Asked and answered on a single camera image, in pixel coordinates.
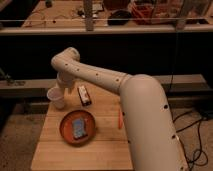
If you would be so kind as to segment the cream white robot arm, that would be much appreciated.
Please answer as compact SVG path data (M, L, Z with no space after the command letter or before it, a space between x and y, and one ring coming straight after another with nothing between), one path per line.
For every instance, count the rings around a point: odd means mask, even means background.
M51 65L62 90L80 78L120 96L134 171L189 171L165 91L157 79L83 64L72 47L55 55Z

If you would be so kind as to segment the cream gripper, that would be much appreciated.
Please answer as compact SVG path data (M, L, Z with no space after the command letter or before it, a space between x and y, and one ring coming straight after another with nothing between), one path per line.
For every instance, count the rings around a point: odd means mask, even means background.
M72 89L75 84L75 77L65 72L58 72L56 82L61 89L65 88Z

